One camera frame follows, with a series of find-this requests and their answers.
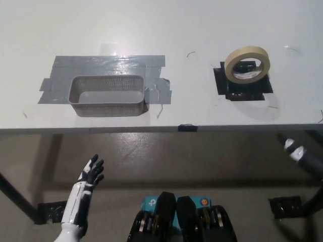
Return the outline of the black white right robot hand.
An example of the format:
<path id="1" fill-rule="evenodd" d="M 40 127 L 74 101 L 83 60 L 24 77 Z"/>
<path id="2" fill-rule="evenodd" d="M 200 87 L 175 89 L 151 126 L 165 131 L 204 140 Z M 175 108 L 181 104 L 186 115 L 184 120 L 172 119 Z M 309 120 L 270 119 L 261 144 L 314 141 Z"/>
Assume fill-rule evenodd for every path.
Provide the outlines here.
<path id="1" fill-rule="evenodd" d="M 284 146 L 284 150 L 288 153 L 290 158 L 298 163 L 305 153 L 305 148 L 301 145 L 298 145 L 295 140 L 286 138 L 282 134 L 278 134 L 278 139 Z"/>

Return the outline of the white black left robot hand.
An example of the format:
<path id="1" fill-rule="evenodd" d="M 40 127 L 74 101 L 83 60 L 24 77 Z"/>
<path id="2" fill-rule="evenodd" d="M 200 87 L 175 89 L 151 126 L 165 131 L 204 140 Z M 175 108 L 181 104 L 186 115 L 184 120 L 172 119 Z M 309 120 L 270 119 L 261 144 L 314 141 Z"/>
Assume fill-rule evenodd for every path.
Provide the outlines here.
<path id="1" fill-rule="evenodd" d="M 95 154 L 83 168 L 78 180 L 78 185 L 84 185 L 84 190 L 93 192 L 94 188 L 104 178 L 104 160 L 98 161 L 98 155 Z"/>

